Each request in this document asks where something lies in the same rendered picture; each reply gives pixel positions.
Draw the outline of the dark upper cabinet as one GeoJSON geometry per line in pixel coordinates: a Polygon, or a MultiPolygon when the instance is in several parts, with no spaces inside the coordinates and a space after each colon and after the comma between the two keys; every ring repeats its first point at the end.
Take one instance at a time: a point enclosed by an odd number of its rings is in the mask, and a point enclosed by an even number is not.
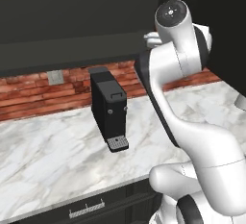
{"type": "Polygon", "coordinates": [[[0,77],[132,59],[164,1],[0,0],[0,77]]]}

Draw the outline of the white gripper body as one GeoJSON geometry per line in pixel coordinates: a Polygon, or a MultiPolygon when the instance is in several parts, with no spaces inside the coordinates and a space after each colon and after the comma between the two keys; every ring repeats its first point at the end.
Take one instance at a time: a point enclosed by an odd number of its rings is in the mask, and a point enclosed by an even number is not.
{"type": "Polygon", "coordinates": [[[143,38],[145,39],[148,48],[155,48],[159,45],[162,45],[162,41],[158,32],[150,32],[144,35],[143,38]]]}

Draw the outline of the black coffee machine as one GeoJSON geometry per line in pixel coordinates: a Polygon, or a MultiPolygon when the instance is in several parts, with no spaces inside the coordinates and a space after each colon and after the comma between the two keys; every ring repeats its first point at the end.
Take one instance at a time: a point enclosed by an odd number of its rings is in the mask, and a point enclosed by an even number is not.
{"type": "Polygon", "coordinates": [[[104,67],[88,70],[91,86],[91,111],[104,141],[112,153],[129,148],[126,139],[127,94],[104,67]]]}

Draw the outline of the dark drawer front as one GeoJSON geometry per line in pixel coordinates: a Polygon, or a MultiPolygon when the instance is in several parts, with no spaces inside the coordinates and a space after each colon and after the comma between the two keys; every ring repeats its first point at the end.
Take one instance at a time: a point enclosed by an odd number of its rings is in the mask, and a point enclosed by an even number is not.
{"type": "Polygon", "coordinates": [[[56,207],[52,210],[32,214],[29,217],[22,218],[12,224],[55,224],[60,221],[67,221],[70,219],[69,214],[84,210],[86,208],[94,207],[98,204],[109,206],[117,201],[125,200],[129,195],[128,187],[118,187],[103,193],[76,201],[73,203],[65,204],[61,207],[56,207]]]}

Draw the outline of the dark tall cabinet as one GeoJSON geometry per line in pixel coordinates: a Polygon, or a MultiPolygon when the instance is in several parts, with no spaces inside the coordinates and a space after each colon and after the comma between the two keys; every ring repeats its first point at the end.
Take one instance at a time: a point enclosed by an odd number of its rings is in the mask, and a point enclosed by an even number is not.
{"type": "Polygon", "coordinates": [[[246,0],[183,1],[195,23],[209,26],[207,68],[246,97],[246,0]]]}

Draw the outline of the grey wall outlet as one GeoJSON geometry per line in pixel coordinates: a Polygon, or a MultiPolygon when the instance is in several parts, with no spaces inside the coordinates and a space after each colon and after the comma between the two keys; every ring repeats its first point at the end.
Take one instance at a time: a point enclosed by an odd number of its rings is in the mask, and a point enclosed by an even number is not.
{"type": "Polygon", "coordinates": [[[48,71],[47,76],[50,86],[61,85],[63,83],[63,74],[61,70],[48,71]]]}

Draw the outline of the dark lower cabinet door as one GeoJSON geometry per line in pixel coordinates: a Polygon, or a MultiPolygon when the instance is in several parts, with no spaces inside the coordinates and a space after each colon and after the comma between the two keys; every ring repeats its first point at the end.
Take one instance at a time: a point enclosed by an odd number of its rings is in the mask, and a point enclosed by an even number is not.
{"type": "Polygon", "coordinates": [[[131,224],[148,224],[160,206],[161,194],[150,187],[148,179],[135,183],[135,192],[140,194],[140,200],[133,204],[131,224]]]}

